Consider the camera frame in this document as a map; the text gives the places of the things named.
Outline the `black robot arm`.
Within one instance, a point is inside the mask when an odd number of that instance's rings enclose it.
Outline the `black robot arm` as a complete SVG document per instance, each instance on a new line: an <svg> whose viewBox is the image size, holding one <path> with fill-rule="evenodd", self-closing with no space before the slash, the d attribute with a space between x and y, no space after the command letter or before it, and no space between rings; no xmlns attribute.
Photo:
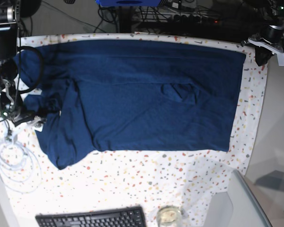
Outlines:
<svg viewBox="0 0 284 227"><path fill-rule="evenodd" d="M255 46L257 65L264 66L276 56L278 65L284 66L284 0L253 0L250 5L265 20L260 31L248 38Z"/></svg>
<svg viewBox="0 0 284 227"><path fill-rule="evenodd" d="M40 83L44 74L44 60L41 53L34 47L18 44L20 31L21 2L19 0L0 0L0 117L10 120L15 126L22 123L40 127L45 123L45 117L36 111L27 110L23 106L22 94L33 91ZM20 90L20 63L15 63L14 57L21 51L32 51L39 59L39 75L36 82L26 89Z"/></svg>

